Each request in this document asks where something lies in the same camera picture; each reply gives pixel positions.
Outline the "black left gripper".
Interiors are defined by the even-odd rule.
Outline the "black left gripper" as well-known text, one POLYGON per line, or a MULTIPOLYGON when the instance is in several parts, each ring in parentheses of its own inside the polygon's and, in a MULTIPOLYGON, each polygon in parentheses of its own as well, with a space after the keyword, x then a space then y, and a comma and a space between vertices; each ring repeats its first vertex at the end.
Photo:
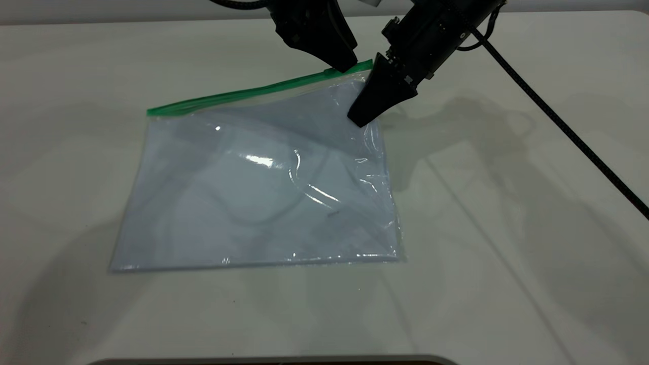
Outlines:
POLYGON ((351 30, 337 1, 271 1, 269 12, 276 33, 287 45, 297 46, 337 71, 357 64, 351 30))

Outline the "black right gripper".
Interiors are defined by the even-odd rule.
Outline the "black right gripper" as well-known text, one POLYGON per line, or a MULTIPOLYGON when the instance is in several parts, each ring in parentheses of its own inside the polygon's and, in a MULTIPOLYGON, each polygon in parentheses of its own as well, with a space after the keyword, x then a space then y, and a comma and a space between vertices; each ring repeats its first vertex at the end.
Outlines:
POLYGON ((417 95, 455 51, 472 51, 488 40, 506 1, 414 1, 402 18, 383 28, 389 43, 378 53, 368 79, 348 111, 364 127, 380 114, 417 95))

